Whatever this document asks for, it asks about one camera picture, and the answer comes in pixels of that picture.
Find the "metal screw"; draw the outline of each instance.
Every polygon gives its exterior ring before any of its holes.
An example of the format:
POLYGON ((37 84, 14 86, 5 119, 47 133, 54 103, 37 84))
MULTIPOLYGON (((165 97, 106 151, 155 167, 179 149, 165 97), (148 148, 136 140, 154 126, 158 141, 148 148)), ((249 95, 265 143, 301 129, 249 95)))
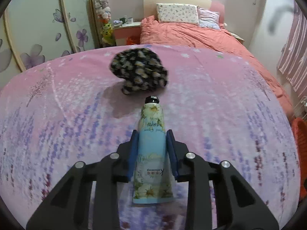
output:
POLYGON ((84 162, 76 162, 75 167, 81 169, 84 166, 84 162))
POLYGON ((193 152, 189 152, 185 155, 187 158, 189 159, 194 159, 195 158, 195 154, 193 152))
POLYGON ((119 158, 119 154, 114 152, 114 153, 110 154, 110 158, 111 159, 117 159, 117 158, 119 158))
POLYGON ((224 168, 229 168, 230 167, 230 163, 228 161, 222 161, 222 166, 224 168))

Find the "white cup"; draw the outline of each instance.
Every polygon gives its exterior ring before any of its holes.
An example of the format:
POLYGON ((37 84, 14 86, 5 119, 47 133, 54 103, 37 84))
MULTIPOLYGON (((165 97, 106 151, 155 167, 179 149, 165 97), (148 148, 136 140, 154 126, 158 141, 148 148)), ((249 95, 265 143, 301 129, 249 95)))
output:
POLYGON ((133 23, 133 18, 132 17, 128 18, 127 19, 127 24, 132 24, 132 23, 133 23))

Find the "orange bedspread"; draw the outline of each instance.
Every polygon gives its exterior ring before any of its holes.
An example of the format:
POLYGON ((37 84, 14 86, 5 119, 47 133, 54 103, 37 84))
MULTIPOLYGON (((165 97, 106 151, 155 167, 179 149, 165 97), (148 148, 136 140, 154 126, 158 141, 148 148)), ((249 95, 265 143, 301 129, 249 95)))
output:
POLYGON ((220 24, 221 30, 215 30, 185 23, 159 23, 154 16, 149 16, 142 20, 141 27, 141 44, 205 47, 246 59, 271 87, 288 120, 293 120, 292 103, 283 87, 239 41, 223 28, 222 24, 220 24))

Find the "blue gripper pad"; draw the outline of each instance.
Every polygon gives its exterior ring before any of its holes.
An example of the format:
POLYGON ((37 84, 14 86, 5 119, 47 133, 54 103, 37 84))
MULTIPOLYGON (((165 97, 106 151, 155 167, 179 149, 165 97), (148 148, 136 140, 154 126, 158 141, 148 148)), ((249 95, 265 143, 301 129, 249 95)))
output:
POLYGON ((173 141, 175 141, 174 136, 172 133, 170 134, 169 131, 166 132, 166 150, 168 152, 169 161, 171 163, 172 174, 177 180, 179 173, 178 173, 178 159, 174 150, 173 141))
POLYGON ((130 143, 131 143, 131 149, 128 159, 129 169, 127 172, 127 178, 129 181, 133 176, 133 172, 135 169, 135 162, 138 156, 139 133, 136 130, 134 130, 132 133, 132 136, 130 138, 130 143))

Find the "black tube cap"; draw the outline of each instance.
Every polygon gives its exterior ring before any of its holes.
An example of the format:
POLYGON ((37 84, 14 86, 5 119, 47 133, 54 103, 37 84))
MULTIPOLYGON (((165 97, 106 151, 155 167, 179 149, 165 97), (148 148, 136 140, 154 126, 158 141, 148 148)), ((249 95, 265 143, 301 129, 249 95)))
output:
POLYGON ((149 96, 145 99, 145 103, 159 103, 160 100, 156 96, 149 96))

